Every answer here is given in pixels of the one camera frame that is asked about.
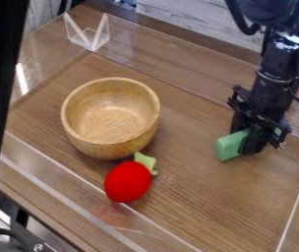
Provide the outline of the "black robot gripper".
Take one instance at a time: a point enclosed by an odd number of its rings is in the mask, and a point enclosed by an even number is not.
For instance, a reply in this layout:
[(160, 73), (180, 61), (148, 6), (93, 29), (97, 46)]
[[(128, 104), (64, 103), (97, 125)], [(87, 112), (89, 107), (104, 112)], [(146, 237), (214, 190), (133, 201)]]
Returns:
[(249, 90), (235, 85), (228, 97), (228, 105), (234, 109), (231, 133), (247, 129), (240, 154), (258, 154), (269, 140), (270, 130), (278, 127), (287, 135), (293, 127), (285, 117), (286, 111), (295, 99), (299, 88), (299, 75), (290, 71), (279, 76), (271, 75), (262, 67), (257, 69), (257, 78)]

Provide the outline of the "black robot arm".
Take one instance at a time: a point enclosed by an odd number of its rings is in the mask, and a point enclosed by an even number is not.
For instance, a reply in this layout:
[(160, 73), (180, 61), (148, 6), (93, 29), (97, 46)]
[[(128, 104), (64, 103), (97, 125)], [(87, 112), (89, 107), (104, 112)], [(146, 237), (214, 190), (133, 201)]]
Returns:
[(282, 148), (293, 131), (285, 114), (299, 102), (299, 0), (224, 2), (240, 32), (263, 34), (254, 84), (236, 85), (228, 97), (231, 133), (242, 136), (238, 154), (250, 156), (266, 146)]

